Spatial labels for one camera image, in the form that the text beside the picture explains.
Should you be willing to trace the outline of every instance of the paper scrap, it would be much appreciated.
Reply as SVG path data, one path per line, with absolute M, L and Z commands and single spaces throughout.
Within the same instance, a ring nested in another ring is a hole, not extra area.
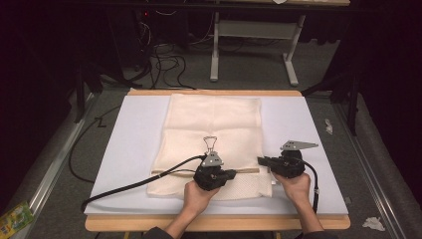
M 325 131 L 327 131 L 329 134 L 332 134 L 332 125 L 329 119 L 325 119 L 326 128 Z
M 363 223 L 362 227 L 369 227 L 371 229 L 375 229 L 378 231 L 385 231 L 384 226 L 382 226 L 381 222 L 379 221 L 379 217 L 369 217 L 366 218 L 366 221 Z

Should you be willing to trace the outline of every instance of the black cable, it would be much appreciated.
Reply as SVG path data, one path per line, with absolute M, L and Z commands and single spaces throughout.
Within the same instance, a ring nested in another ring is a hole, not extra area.
M 102 114 L 101 116 L 99 116 L 99 117 L 95 117 L 95 120 L 93 121 L 93 122 L 91 122 L 88 126 L 87 126 L 87 128 L 78 136 L 78 138 L 75 140 L 75 142 L 74 142 L 74 144 L 72 145 L 72 148 L 71 148 L 71 150 L 70 150 L 70 152 L 69 152 L 69 159 L 68 159 L 68 165 L 69 165 L 69 170 L 71 171 L 71 174 L 75 177 L 75 178 L 77 178 L 77 179 L 79 179 L 79 180 L 81 180 L 81 181 L 84 181 L 84 182 L 89 182 L 89 183 L 94 183 L 94 181 L 92 181 L 92 180 L 89 180 L 89 179 L 86 179 L 86 178 L 83 178 L 83 177 L 81 177 L 81 176 L 79 176 L 79 175 L 77 175 L 76 173 L 75 173 L 75 171 L 74 171 L 74 169 L 73 169 L 73 167 L 72 167 L 72 156 L 73 156 L 73 154 L 74 154 L 74 150 L 75 150 L 75 147 L 77 146 L 77 144 L 78 144 L 78 142 L 81 140 L 81 138 L 85 135 L 85 133 L 87 133 L 87 131 L 97 122 L 97 121 L 99 121 L 99 120 L 103 120 L 103 117 L 104 116 L 106 116 L 107 114 L 109 114 L 109 113 L 111 113 L 112 111 L 114 111 L 114 110 L 116 110 L 116 109 L 118 109 L 118 108 L 120 108 L 121 107 L 121 105 L 120 106 L 117 106 L 117 107 L 114 107 L 114 108 L 112 108 L 112 109 L 110 109 L 110 110 L 108 110 L 107 112 L 105 112 L 104 114 Z
M 213 38 L 209 38 L 209 39 L 206 39 L 204 41 L 197 42 L 197 43 L 192 43 L 189 46 L 193 47 L 195 49 L 198 49 L 198 50 L 208 50 L 208 49 L 211 49 L 214 46 L 214 43 L 210 40 L 213 40 Z
M 159 75 L 160 75 L 160 73 L 161 73 L 161 62 L 160 62 L 160 60 L 159 60 L 159 57 L 158 57 L 158 53 L 157 53 L 157 48 L 155 47 L 155 49 L 154 49 L 154 53 L 155 53 L 155 58 L 157 59 L 157 61 L 158 61 L 158 65 L 159 65 L 159 69 L 158 69 L 158 73 L 157 73 L 157 77 L 156 77 L 156 79 L 155 79 L 155 81 L 154 80 L 152 80 L 152 86 L 151 86 L 151 90 L 155 90 L 155 87 L 156 87 L 156 85 L 157 85 L 157 83 L 158 83 L 158 80 L 159 80 Z
M 188 159 L 180 162 L 179 164 L 171 167 L 170 169 L 161 172 L 158 175 L 155 175 L 155 176 L 146 178 L 145 180 L 139 181 L 137 183 L 134 183 L 134 184 L 131 184 L 131 185 L 128 185 L 128 186 L 120 187 L 120 188 L 117 188 L 117 189 L 114 189 L 114 190 L 111 190 L 111 191 L 107 191 L 107 192 L 101 193 L 101 194 L 99 194 L 97 196 L 91 197 L 91 198 L 85 200 L 82 203 L 81 210 L 84 212 L 85 209 L 87 208 L 88 203 L 90 203 L 92 201 L 98 200 L 98 199 L 103 198 L 103 197 L 106 197 L 106 196 L 110 196 L 112 194 L 116 194 L 116 193 L 119 193 L 119 192 L 127 191 L 127 190 L 133 189 L 135 187 L 139 187 L 139 186 L 145 185 L 145 184 L 147 184 L 147 183 L 149 183 L 151 181 L 155 181 L 158 178 L 161 178 L 163 176 L 166 176 L 166 175 L 172 173 L 174 169 L 178 168 L 179 166 L 181 166 L 181 165 L 183 165 L 183 164 L 185 164 L 185 163 L 187 163 L 189 161 L 192 161 L 192 160 L 195 160 L 195 159 L 204 160 L 206 156 L 207 155 L 205 154 L 205 155 L 197 155 L 197 156 L 190 157 L 190 158 L 188 158 Z
M 139 79 L 143 78 L 144 76 L 148 75 L 148 73 L 151 71 L 151 69 L 152 69 L 152 64 L 151 64 L 151 61 L 148 60 L 145 64 L 145 66 L 143 67 L 142 73 L 140 73 L 137 76 L 134 76 L 130 79 L 127 79 L 127 80 L 130 81 L 130 82 L 134 82 L 136 80 L 139 80 Z
M 193 88 L 193 87 L 191 87 L 191 86 L 188 86 L 188 85 L 184 85 L 184 84 L 182 84 L 181 83 L 181 80 L 180 80 L 180 78 L 181 78 L 181 76 L 183 75 L 183 73 L 186 71 L 186 61 L 185 61 L 185 59 L 182 57 L 182 56 L 177 56 L 177 55 L 175 55 L 175 56 L 163 56 L 163 57 L 158 57 L 158 54 L 157 54 L 157 51 L 155 51 L 155 55 L 156 55 L 156 58 L 157 58 L 157 63 L 155 64 L 155 68 L 156 69 L 158 69 L 158 71 L 163 71 L 164 73 L 163 73 L 163 81 L 164 81 L 164 84 L 165 85 L 167 85 L 168 87 L 171 87 L 171 88 L 183 88 L 183 89 L 191 89 L 191 90 L 196 90 L 196 88 Z M 165 78 L 165 76 L 166 76 L 166 74 L 170 71 L 170 70 L 173 70 L 173 69 L 176 69 L 177 67 L 179 67 L 180 66 L 180 64 L 179 64 L 179 59 L 183 62 L 183 69 L 182 69 L 182 71 L 177 75 L 177 77 L 176 77 L 176 81 L 177 81 L 177 83 L 179 84 L 179 86 L 175 86 L 175 85 L 171 85 L 171 84 L 169 84 L 168 82 L 167 82 L 167 80 L 166 80 L 166 78 Z M 164 62 L 164 61 L 169 61 L 169 62 L 173 62 L 174 63 L 174 65 L 173 66 L 171 66 L 171 67 L 169 67 L 168 69 L 162 69 L 162 65 L 161 65 L 161 63 L 162 62 Z
M 235 49 L 233 49 L 233 50 L 225 50 L 225 49 L 223 49 L 222 47 L 224 46 L 224 41 L 222 41 L 222 40 L 220 40 L 220 44 L 219 44 L 219 46 L 218 46 L 218 50 L 220 50 L 220 51 L 222 51 L 222 52 L 232 52 L 232 53 L 234 53 L 234 52 L 237 52 L 237 51 L 239 51 L 240 49 L 242 49 L 243 48 L 243 46 L 244 46 L 244 44 L 245 44 L 245 39 L 237 39 L 237 38 L 235 38 L 235 39 L 233 39 L 232 41 L 235 41 L 236 40 L 236 42 L 240 42 L 240 46 L 238 46 L 237 48 L 235 48 Z
M 169 53 L 173 52 L 175 46 L 176 46 L 175 44 L 160 44 L 160 45 L 157 45 L 155 47 L 157 48 L 157 54 L 164 55 L 164 54 L 169 54 Z M 170 48 L 166 51 L 158 52 L 158 48 L 162 48 L 162 47 L 170 47 Z
M 297 158 L 297 157 L 291 157 L 291 156 L 289 156 L 289 159 L 294 159 L 294 160 L 296 160 L 296 161 L 298 161 L 298 162 L 301 162 L 301 163 L 303 163 L 304 165 L 306 165 L 308 168 L 310 168 L 311 169 L 311 171 L 313 172 L 313 174 L 314 174 L 314 179 L 315 179 L 315 182 L 314 182 L 314 202 L 313 202 L 313 210 L 314 210 L 314 212 L 315 213 L 317 213 L 317 203 L 318 203 L 318 200 L 319 200 L 319 188 L 318 188 L 318 186 L 317 186 L 317 171 L 313 168 L 313 166 L 312 165 L 310 165 L 308 162 L 306 162 L 306 161 L 304 161 L 303 159 L 300 159 L 300 158 Z

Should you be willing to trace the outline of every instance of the electrical wire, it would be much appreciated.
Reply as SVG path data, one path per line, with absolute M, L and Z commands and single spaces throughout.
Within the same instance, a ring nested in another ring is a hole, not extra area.
M 231 37 L 231 38 L 223 38 L 223 39 L 226 40 L 226 41 L 228 41 L 228 42 L 230 42 L 230 40 L 232 40 L 232 41 L 235 41 L 236 40 L 236 42 L 240 42 L 240 45 L 238 47 L 236 47 L 235 49 L 227 50 L 227 49 L 224 49 L 222 47 L 223 44 L 224 44 L 224 41 L 220 41 L 220 44 L 218 45 L 218 50 L 220 50 L 222 52 L 232 52 L 232 53 L 233 52 L 237 52 L 237 51 L 241 50 L 243 48 L 243 46 L 245 45 L 245 39 L 243 39 L 243 38 L 239 39 L 239 38 L 232 38 Z
M 212 39 L 213 37 L 208 37 L 208 35 L 209 35 L 209 34 L 210 34 L 210 32 L 211 32 L 211 28 L 212 28 L 212 26 L 213 26 L 213 23 L 214 23 L 214 13 L 212 13 L 212 14 L 211 14 L 211 21 L 210 21 L 210 25 L 209 25 L 209 27 L 208 27 L 208 31 L 207 31 L 207 33 L 205 33 L 204 37 L 203 37 L 201 40 L 197 41 L 197 42 L 189 43 L 189 45 L 193 46 L 193 45 L 196 45 L 196 44 L 199 44 L 199 43 L 203 43 L 203 42 L 206 42 L 206 41 L 208 41 L 208 40 Z
M 163 15 L 163 16 L 172 16 L 174 15 L 177 11 L 173 11 L 172 13 L 163 13 L 163 12 L 159 12 L 159 11 L 155 11 L 157 14 L 159 15 Z
M 81 181 L 84 181 L 84 182 L 89 182 L 89 183 L 94 183 L 94 181 L 93 180 L 90 180 L 90 179 L 86 179 L 86 178 L 83 178 L 83 177 L 81 177 L 81 176 L 79 176 L 75 171 L 74 171 L 74 169 L 73 169 L 73 166 L 72 166 L 72 159 L 73 159 L 73 154 L 74 154 L 74 151 L 75 151 L 75 147 L 78 145 L 78 143 L 79 143 L 79 141 L 81 140 L 81 138 L 87 133 L 87 131 L 96 123 L 96 122 L 98 122 L 98 121 L 101 121 L 101 120 L 103 120 L 103 117 L 105 117 L 106 115 L 108 115 L 109 113 L 111 113 L 112 111 L 114 111 L 114 110 L 116 110 L 116 109 L 119 109 L 121 107 L 121 105 L 120 106 L 117 106 L 117 107 L 114 107 L 114 108 L 112 108 L 112 109 L 110 109 L 110 110 L 108 110 L 107 112 L 105 112 L 104 114 L 102 114 L 102 115 L 100 115 L 99 117 L 95 117 L 95 120 L 94 121 L 92 121 L 88 126 L 87 126 L 87 128 L 85 128 L 85 130 L 77 137 L 77 139 L 75 140 L 75 142 L 74 142 L 74 144 L 72 145 L 72 148 L 71 148 L 71 150 L 70 150 L 70 152 L 69 152 L 69 159 L 68 159 L 68 165 L 69 165 L 69 170 L 71 171 L 71 174 L 75 177 L 75 178 L 77 178 L 77 179 L 79 179 L 79 180 L 81 180 Z
M 141 21 L 139 21 L 138 24 L 143 26 L 143 33 L 140 36 L 140 39 L 139 38 L 137 39 L 139 41 L 139 45 L 142 46 L 141 39 L 143 39 L 143 36 L 145 35 L 146 29 L 147 29 L 148 30 L 148 42 L 146 43 L 146 46 L 149 46 L 149 44 L 151 43 L 151 29 L 149 28 L 148 25 L 146 25 L 145 23 L 143 23 Z
M 314 210 L 314 213 L 317 213 L 317 204 L 318 204 L 318 200 L 319 200 L 319 188 L 318 188 L 318 186 L 317 186 L 317 171 L 313 168 L 313 166 L 312 165 L 310 165 L 308 162 L 306 162 L 306 161 L 304 161 L 303 159 L 301 159 L 301 158 L 297 158 L 297 157 L 290 157 L 289 156 L 289 158 L 291 158 L 291 159 L 293 159 L 293 160 L 296 160 L 296 161 L 298 161 L 298 162 L 301 162 L 301 163 L 303 163 L 304 165 L 306 165 L 308 168 L 310 168 L 311 169 L 311 171 L 313 172 L 313 174 L 314 174 L 314 179 L 315 179 L 315 182 L 314 182 L 314 202 L 313 202 L 313 210 Z M 301 233 L 301 234 L 299 234 L 297 237 L 295 237 L 295 239 L 301 239 L 301 238 L 303 238 L 304 237 L 304 233 Z
M 158 175 L 155 175 L 155 176 L 152 176 L 152 177 L 146 178 L 145 180 L 139 181 L 139 182 L 137 182 L 137 183 L 134 183 L 134 184 L 131 184 L 131 185 L 128 185 L 128 186 L 120 187 L 120 188 L 117 188 L 117 189 L 114 189 L 114 190 L 111 190 L 111 191 L 107 191 L 107 192 L 101 193 L 101 194 L 99 194 L 99 195 L 97 195 L 97 196 L 91 197 L 91 198 L 89 198 L 89 199 L 85 200 L 85 201 L 82 203 L 82 205 L 81 205 L 81 210 L 84 212 L 84 211 L 85 211 L 85 209 L 87 208 L 88 203 L 90 203 L 90 202 L 92 202 L 92 201 L 98 200 L 98 199 L 103 198 L 103 197 L 106 197 L 106 196 L 110 196 L 110 195 L 112 195 L 112 194 L 116 194 L 116 193 L 119 193 L 119 192 L 127 191 L 127 190 L 133 189 L 133 188 L 135 188 L 135 187 L 139 187 L 139 186 L 145 185 L 145 184 L 147 184 L 147 183 L 149 183 L 149 182 L 151 182 L 151 181 L 155 181 L 156 179 L 159 179 L 159 178 L 161 178 L 161 177 L 163 177 L 163 176 L 166 176 L 166 175 L 168 175 L 168 174 L 170 174 L 170 173 L 175 172 L 175 171 L 174 171 L 174 169 L 176 169 L 176 168 L 178 168 L 178 167 L 182 166 L 183 164 L 185 164 L 185 163 L 187 163 L 187 162 L 189 162 L 189 161 L 192 161 L 192 160 L 195 160 L 195 159 L 201 159 L 201 160 L 204 160 L 204 159 L 206 158 L 206 156 L 207 156 L 207 155 L 205 154 L 205 155 L 197 155 L 197 156 L 190 157 L 190 158 L 188 158 L 188 159 L 186 159 L 186 160 L 184 160 L 184 161 L 180 162 L 179 164 L 177 164 L 177 165 L 175 165 L 175 166 L 171 167 L 170 169 L 168 169 L 168 170 L 166 170 L 166 171 L 161 172 L 161 173 L 160 173 L 160 174 L 158 174 Z
M 164 43 L 164 44 L 155 45 L 154 48 L 157 48 L 157 54 L 165 55 L 165 54 L 169 54 L 169 53 L 173 52 L 175 46 L 176 46 L 176 44 Z M 162 48 L 162 47 L 170 47 L 170 48 L 169 48 L 169 50 L 167 50 L 165 52 L 158 52 L 158 48 Z
M 157 59 L 157 62 L 155 63 L 155 68 L 158 70 L 158 73 L 160 73 L 160 72 L 163 72 L 163 81 L 164 81 L 164 84 L 165 85 L 167 85 L 168 87 L 170 87 L 170 88 L 179 88 L 179 89 L 191 89 L 191 90 L 196 90 L 196 88 L 193 88 L 193 87 L 191 87 L 191 86 L 188 86 L 188 85 L 184 85 L 184 84 L 182 84 L 182 82 L 181 82 L 181 80 L 180 80 L 180 78 L 181 78 L 181 76 L 183 75 L 183 73 L 186 71 L 186 61 L 185 61 L 185 59 L 182 57 L 182 56 L 178 56 L 178 55 L 174 55 L 174 56 L 159 56 L 158 55 L 158 47 L 156 47 L 155 48 L 155 51 L 154 51 L 154 53 L 155 53 L 155 58 Z M 163 62 L 172 62 L 172 63 L 174 63 L 171 67 L 168 67 L 168 68 L 166 68 L 166 69 L 163 69 L 163 66 L 162 66 L 162 63 Z M 177 69 L 178 67 L 180 67 L 180 66 L 182 66 L 182 71 L 181 72 L 179 72 L 178 73 L 178 75 L 176 76 L 176 81 L 177 81 L 177 83 L 178 83 L 178 86 L 176 86 L 176 85 L 172 85 L 172 84 L 169 84 L 168 82 L 167 82 L 167 78 L 166 78 L 166 76 L 167 76 L 167 73 L 170 71 L 170 70 L 173 70 L 173 69 Z M 159 75 L 157 76 L 157 78 L 156 78 L 156 80 L 155 80 L 155 82 L 153 82 L 153 84 L 152 84 L 152 89 L 156 89 L 156 85 L 157 85 L 157 83 L 158 83 L 158 77 L 159 77 Z

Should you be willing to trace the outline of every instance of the dark sleeve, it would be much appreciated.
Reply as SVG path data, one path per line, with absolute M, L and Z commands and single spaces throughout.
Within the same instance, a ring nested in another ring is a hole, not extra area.
M 167 234 L 167 232 L 161 230 L 158 227 L 154 227 L 147 231 L 142 239 L 173 239 L 170 235 Z
M 304 239 L 338 239 L 338 237 L 325 231 L 319 231 L 305 234 Z

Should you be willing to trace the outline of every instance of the table leg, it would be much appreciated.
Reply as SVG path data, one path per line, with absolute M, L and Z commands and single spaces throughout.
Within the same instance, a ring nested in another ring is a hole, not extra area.
M 299 84 L 298 78 L 296 77 L 295 69 L 292 64 L 293 53 L 295 52 L 296 45 L 298 44 L 299 36 L 301 35 L 302 27 L 305 22 L 305 15 L 301 15 L 298 21 L 298 25 L 295 28 L 294 35 L 291 41 L 291 48 L 287 54 L 283 54 L 283 60 L 285 62 L 286 71 L 288 72 L 289 82 L 292 87 L 296 87 Z
M 274 238 L 275 238 L 275 239 L 282 239 L 282 233 L 280 233 L 280 232 L 275 232 L 274 234 L 275 234 L 275 235 L 274 235 Z
M 214 48 L 211 59 L 211 82 L 218 81 L 218 28 L 219 28 L 220 14 L 214 13 Z

